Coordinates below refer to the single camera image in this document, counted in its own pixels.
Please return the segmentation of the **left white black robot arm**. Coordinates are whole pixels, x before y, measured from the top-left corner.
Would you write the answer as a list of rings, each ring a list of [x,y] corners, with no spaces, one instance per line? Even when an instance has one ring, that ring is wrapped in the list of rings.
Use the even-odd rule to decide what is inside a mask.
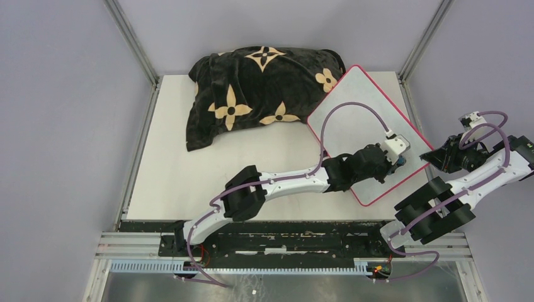
[[[259,172],[255,165],[249,165],[210,201],[210,211],[195,220],[178,223],[174,229],[174,249],[185,256],[194,254],[209,235],[230,222],[254,218],[272,199],[300,193],[347,191],[367,179],[383,184],[387,176],[406,163],[403,154],[407,150],[407,143],[398,147],[370,144],[353,154],[322,159],[315,167],[279,173]]]

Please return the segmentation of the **pink framed whiteboard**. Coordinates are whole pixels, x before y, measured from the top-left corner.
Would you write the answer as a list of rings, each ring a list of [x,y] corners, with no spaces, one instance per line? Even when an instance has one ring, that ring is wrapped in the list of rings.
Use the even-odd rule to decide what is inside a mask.
[[[403,154],[406,164],[381,184],[374,179],[354,184],[350,192],[365,206],[396,205],[426,181],[428,163],[419,156],[432,149],[412,124],[403,103],[395,103],[372,75],[361,66],[351,66],[323,101],[309,115],[307,124],[331,155],[355,153],[363,147],[383,143],[386,131],[404,136],[411,148]]]

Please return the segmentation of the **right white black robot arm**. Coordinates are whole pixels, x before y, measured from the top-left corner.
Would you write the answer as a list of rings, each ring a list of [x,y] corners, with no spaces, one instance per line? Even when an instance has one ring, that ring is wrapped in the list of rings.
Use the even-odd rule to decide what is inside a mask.
[[[532,176],[533,142],[512,135],[507,140],[508,149],[499,142],[493,150],[483,143],[460,150],[460,137],[451,136],[439,149],[423,154],[422,159],[446,173],[468,173],[451,181],[436,177],[408,195],[395,206],[394,221],[365,237],[366,252],[377,257],[389,244],[396,249],[430,243],[473,220],[474,208],[489,193]]]

